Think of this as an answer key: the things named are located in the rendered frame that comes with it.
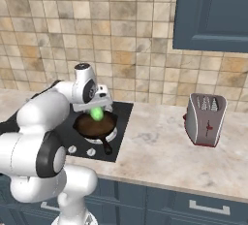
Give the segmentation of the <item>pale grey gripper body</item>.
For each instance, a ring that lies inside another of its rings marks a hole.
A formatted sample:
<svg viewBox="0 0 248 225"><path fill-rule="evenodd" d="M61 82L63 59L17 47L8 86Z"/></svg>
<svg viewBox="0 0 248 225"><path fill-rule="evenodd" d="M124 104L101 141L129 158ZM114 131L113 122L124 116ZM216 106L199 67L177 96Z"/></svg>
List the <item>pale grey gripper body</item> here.
<svg viewBox="0 0 248 225"><path fill-rule="evenodd" d="M111 106L112 100L109 97L104 97L100 99L93 99L87 104L73 104L73 110L77 112L89 111L96 107Z"/></svg>

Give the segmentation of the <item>green corn cob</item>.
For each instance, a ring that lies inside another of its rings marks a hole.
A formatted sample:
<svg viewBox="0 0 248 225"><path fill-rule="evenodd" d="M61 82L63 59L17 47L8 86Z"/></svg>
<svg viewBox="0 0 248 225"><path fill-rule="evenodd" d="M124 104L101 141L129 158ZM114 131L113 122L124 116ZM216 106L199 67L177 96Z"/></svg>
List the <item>green corn cob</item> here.
<svg viewBox="0 0 248 225"><path fill-rule="evenodd" d="M101 121L104 117L104 112L101 107L92 108L90 115L95 121Z"/></svg>

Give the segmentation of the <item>dark brown frying pan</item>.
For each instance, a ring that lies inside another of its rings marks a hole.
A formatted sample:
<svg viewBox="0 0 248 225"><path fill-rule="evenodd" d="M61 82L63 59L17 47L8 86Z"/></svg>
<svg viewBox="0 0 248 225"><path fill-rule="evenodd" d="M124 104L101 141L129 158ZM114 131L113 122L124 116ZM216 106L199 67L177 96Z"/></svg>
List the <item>dark brown frying pan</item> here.
<svg viewBox="0 0 248 225"><path fill-rule="evenodd" d="M95 121L90 114L83 113L76 120L73 128L85 139L100 140L103 143L106 155L112 154L112 147L107 142L107 136L113 132L118 116L112 112L104 111L104 117Z"/></svg>

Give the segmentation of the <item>black hob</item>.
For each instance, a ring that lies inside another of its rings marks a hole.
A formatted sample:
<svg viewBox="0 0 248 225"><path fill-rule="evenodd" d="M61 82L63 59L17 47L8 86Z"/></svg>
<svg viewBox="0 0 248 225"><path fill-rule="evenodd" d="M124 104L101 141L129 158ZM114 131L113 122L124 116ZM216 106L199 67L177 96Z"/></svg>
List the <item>black hob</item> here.
<svg viewBox="0 0 248 225"><path fill-rule="evenodd" d="M105 154L103 144L100 140L85 139L73 128L75 120L79 116L79 112L74 112L73 107L70 107L70 115L56 128L56 132L61 137L63 146L67 149L67 154L75 157L115 162L124 138L133 106L133 103L125 102L113 102L112 104L112 113L116 114L118 118L115 129L110 135L107 136L107 141L112 147L111 155ZM77 151L73 154L68 152L68 148L71 145L75 145L77 147ZM96 154L93 157L86 154L86 151L89 148L94 148L96 150Z"/></svg>

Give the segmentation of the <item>blue drawer front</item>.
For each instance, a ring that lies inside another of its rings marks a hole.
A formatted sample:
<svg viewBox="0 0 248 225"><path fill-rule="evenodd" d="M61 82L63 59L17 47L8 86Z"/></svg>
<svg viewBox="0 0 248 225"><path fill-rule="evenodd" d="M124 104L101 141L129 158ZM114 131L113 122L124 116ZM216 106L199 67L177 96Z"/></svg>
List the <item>blue drawer front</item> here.
<svg viewBox="0 0 248 225"><path fill-rule="evenodd" d="M115 216L113 193L106 188L107 181L100 179L97 189L85 198L89 210L100 225L110 225ZM46 201L49 206L57 207L57 199ZM10 192L10 179L0 175L0 225L51 225L59 212L41 209L41 202L23 204L16 201Z"/></svg>
<svg viewBox="0 0 248 225"><path fill-rule="evenodd" d="M207 211L201 211L189 208L189 201L195 200L198 205L220 209L222 206L231 208L230 215L223 215ZM244 203L216 199L211 197L193 195L188 193L177 192L174 202L174 209L186 212L190 215L197 215L201 218L213 219L228 224L248 225L248 205Z"/></svg>

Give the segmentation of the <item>grey and red toaster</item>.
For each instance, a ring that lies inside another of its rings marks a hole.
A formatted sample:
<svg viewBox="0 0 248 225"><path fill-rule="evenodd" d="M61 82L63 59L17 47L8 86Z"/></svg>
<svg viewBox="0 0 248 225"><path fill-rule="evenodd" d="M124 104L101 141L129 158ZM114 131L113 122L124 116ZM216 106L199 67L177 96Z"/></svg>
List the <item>grey and red toaster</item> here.
<svg viewBox="0 0 248 225"><path fill-rule="evenodd" d="M194 145L215 147L218 144L227 104L226 98L220 95L190 94L183 119L186 134Z"/></svg>

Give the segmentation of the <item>blue wall cupboard door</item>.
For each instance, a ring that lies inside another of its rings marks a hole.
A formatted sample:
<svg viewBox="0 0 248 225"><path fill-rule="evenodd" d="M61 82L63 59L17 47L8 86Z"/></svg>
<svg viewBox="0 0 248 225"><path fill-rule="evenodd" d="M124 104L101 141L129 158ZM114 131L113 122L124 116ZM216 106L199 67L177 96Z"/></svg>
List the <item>blue wall cupboard door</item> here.
<svg viewBox="0 0 248 225"><path fill-rule="evenodd" d="M248 0L176 0L172 47L248 53Z"/></svg>

